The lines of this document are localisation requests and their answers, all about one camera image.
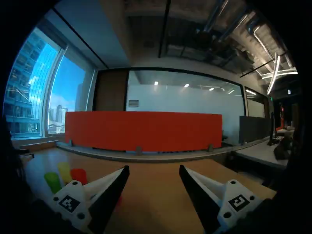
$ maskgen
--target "orange divider panel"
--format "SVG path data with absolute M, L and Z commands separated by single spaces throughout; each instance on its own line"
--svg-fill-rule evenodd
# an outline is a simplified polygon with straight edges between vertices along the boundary
M 222 115 L 175 112 L 67 112 L 65 140 L 110 150 L 188 151 L 221 147 Z

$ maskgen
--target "window sill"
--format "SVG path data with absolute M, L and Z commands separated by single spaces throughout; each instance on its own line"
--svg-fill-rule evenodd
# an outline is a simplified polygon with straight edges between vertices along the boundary
M 44 143 L 49 141 L 65 141 L 65 135 L 59 134 L 57 136 L 50 136 L 50 137 L 30 137 L 25 139 L 12 139 L 12 144 L 15 148 L 19 148 L 22 145 L 30 145 L 30 144 L 37 144 L 37 143 Z

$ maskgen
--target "glass building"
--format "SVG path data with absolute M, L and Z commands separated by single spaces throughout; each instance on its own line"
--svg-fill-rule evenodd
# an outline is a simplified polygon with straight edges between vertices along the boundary
M 44 90 L 58 51 L 34 30 L 20 50 L 7 83 L 4 114 L 14 138 L 41 136 Z

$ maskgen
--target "building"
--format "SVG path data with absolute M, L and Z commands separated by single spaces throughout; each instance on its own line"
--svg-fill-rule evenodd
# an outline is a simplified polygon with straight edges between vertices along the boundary
M 46 77 L 44 72 L 53 63 L 46 64 L 41 54 L 49 53 L 51 48 L 34 30 L 21 48 L 5 91 L 3 113 L 13 138 L 41 136 L 41 105 Z
M 82 97 L 82 84 L 79 84 L 77 87 L 76 102 L 75 102 L 75 111 L 82 111 L 80 108 Z
M 56 116 L 55 116 L 55 121 L 58 123 L 62 122 L 62 105 L 58 105 L 56 108 Z
M 49 120 L 54 121 L 54 109 L 49 109 Z
M 65 115 L 66 115 L 66 112 L 68 111 L 67 108 L 62 108 L 62 124 L 65 124 Z

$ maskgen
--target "white desk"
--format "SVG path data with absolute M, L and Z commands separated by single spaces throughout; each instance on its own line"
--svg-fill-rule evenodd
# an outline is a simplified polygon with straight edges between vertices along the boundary
M 269 141 L 264 141 L 257 145 L 253 145 L 244 149 L 236 151 L 236 153 L 244 158 L 250 159 L 252 161 L 262 163 L 271 167 L 285 169 L 288 160 L 276 160 L 274 155 L 274 149 L 276 145 L 267 145 Z

